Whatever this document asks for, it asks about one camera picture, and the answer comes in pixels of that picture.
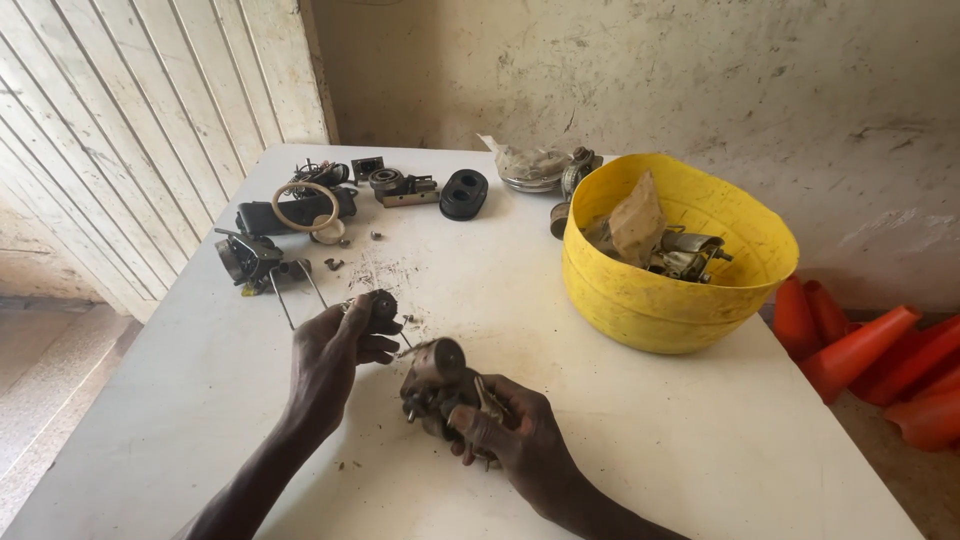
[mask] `black rubber mount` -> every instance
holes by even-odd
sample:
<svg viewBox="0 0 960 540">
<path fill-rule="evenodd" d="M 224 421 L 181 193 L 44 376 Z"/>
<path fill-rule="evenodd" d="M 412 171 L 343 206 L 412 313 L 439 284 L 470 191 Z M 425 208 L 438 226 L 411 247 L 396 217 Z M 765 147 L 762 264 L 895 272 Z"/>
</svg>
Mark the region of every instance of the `black rubber mount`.
<svg viewBox="0 0 960 540">
<path fill-rule="evenodd" d="M 453 221 L 469 221 L 487 200 L 487 179 L 473 169 L 461 169 L 440 192 L 440 212 Z"/>
</svg>

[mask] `yellow plastic bowl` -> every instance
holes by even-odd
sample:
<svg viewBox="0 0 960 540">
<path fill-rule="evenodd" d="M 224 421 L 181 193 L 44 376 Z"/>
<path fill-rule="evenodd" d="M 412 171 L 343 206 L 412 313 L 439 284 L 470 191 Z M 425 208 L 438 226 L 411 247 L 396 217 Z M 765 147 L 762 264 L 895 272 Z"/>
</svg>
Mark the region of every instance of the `yellow plastic bowl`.
<svg viewBox="0 0 960 540">
<path fill-rule="evenodd" d="M 580 230 L 609 214 L 653 173 L 667 223 L 726 240 L 733 262 L 712 260 L 710 284 L 681 282 L 609 258 Z M 662 154 L 624 156 L 577 187 L 564 231 L 564 283 L 597 330 L 641 351 L 699 351 L 743 324 L 793 273 L 797 240 L 746 191 Z"/>
</svg>

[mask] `table surface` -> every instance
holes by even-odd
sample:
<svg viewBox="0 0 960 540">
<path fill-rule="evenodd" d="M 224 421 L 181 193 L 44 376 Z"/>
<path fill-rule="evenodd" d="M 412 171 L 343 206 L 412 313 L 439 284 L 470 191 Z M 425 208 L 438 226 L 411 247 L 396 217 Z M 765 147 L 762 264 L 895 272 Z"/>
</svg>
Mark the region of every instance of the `table surface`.
<svg viewBox="0 0 960 540">
<path fill-rule="evenodd" d="M 285 144 L 261 157 L 237 202 L 266 201 L 296 164 L 383 156 L 443 184 L 490 181 L 480 214 L 384 209 L 361 185 L 346 249 L 277 237 L 314 262 L 328 303 L 390 288 L 417 323 L 451 336 L 468 364 L 544 392 L 587 477 L 641 516 L 691 538 L 922 536 L 758 316 L 697 354 L 638 352 L 594 330 L 566 298 L 559 194 L 518 193 L 482 152 Z M 370 231 L 383 233 L 370 240 Z M 231 478 L 273 426 L 289 385 L 290 329 L 275 295 L 242 298 L 211 233 L 132 345 L 4 540 L 169 538 Z M 323 265 L 342 258 L 338 272 Z M 321 309 L 286 289 L 298 324 Z M 397 392 L 407 365 L 361 366 L 340 428 L 306 462 L 261 538 L 563 538 L 502 471 L 463 467 Z"/>
</svg>

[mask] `wall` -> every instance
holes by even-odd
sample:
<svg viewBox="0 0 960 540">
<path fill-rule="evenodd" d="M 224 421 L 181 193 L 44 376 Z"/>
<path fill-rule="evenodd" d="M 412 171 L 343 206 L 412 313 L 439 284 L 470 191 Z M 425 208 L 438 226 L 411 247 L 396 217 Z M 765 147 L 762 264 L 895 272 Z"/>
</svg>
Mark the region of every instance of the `wall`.
<svg viewBox="0 0 960 540">
<path fill-rule="evenodd" d="M 265 148 L 329 142 L 315 64 L 298 0 L 0 0 L 0 182 L 145 321 Z"/>
<path fill-rule="evenodd" d="M 665 152 L 779 212 L 847 307 L 960 307 L 960 3 L 316 6 L 345 144 Z"/>
<path fill-rule="evenodd" d="M 100 295 L 59 253 L 35 217 L 0 199 L 0 296 L 45 296 L 102 302 Z"/>
</svg>

